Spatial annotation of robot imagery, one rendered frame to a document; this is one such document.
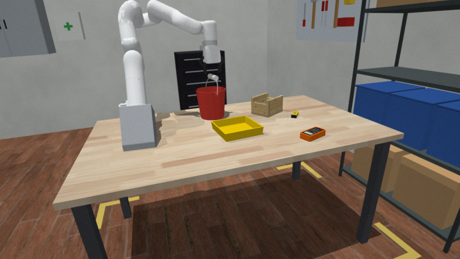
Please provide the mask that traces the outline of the orange digital multimeter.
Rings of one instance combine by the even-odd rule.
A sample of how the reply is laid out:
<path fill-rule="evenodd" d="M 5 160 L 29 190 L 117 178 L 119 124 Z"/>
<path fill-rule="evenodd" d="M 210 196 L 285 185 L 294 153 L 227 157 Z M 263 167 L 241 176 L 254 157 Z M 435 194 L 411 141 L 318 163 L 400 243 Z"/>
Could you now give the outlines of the orange digital multimeter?
<path fill-rule="evenodd" d="M 316 140 L 320 137 L 325 136 L 325 132 L 326 130 L 323 128 L 319 128 L 319 127 L 309 128 L 308 130 L 300 133 L 300 139 L 304 139 L 306 141 L 311 142 L 313 140 Z"/>

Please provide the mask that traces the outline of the yellow square tray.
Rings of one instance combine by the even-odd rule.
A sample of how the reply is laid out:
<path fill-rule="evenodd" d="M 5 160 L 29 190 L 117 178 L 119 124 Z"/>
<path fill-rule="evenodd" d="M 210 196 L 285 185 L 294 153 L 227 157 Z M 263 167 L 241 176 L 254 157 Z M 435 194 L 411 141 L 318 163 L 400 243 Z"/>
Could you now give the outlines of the yellow square tray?
<path fill-rule="evenodd" d="M 247 116 L 211 121 L 212 128 L 226 142 L 262 135 L 263 126 Z"/>

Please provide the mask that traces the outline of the wooden crate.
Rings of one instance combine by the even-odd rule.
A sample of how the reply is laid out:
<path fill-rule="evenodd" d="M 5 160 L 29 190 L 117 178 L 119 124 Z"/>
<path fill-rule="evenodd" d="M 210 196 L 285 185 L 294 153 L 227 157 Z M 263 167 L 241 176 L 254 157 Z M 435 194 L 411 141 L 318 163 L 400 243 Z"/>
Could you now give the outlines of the wooden crate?
<path fill-rule="evenodd" d="M 263 117 L 271 117 L 282 112 L 283 95 L 269 98 L 268 93 L 251 98 L 251 114 Z"/>

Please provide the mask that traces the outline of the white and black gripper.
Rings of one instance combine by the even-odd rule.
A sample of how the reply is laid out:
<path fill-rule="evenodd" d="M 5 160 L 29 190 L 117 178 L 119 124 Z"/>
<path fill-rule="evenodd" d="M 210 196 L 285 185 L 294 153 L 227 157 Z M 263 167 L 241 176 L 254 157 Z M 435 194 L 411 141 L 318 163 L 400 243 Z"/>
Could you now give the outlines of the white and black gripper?
<path fill-rule="evenodd" d="M 204 64 L 202 64 L 202 60 Z M 221 56 L 220 47 L 218 45 L 205 45 L 203 47 L 203 57 L 198 60 L 200 65 L 203 67 L 204 74 L 207 74 L 206 65 L 212 63 L 217 63 L 217 71 L 221 72 L 221 66 L 224 63 L 224 61 L 225 58 Z"/>

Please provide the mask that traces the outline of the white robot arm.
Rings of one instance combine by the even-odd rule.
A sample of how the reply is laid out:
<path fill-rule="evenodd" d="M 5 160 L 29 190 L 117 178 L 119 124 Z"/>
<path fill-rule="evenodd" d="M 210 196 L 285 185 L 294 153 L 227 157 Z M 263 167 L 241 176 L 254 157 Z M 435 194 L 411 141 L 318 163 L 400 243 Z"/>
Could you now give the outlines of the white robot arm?
<path fill-rule="evenodd" d="M 217 29 L 214 20 L 200 22 L 183 15 L 178 10 L 159 1 L 147 4 L 147 13 L 142 13 L 140 5 L 133 0 L 124 2 L 119 9 L 118 24 L 121 45 L 124 50 L 125 83 L 128 100 L 122 106 L 147 104 L 144 71 L 145 65 L 137 38 L 136 28 L 143 28 L 165 21 L 193 35 L 204 34 L 205 45 L 217 45 Z"/>

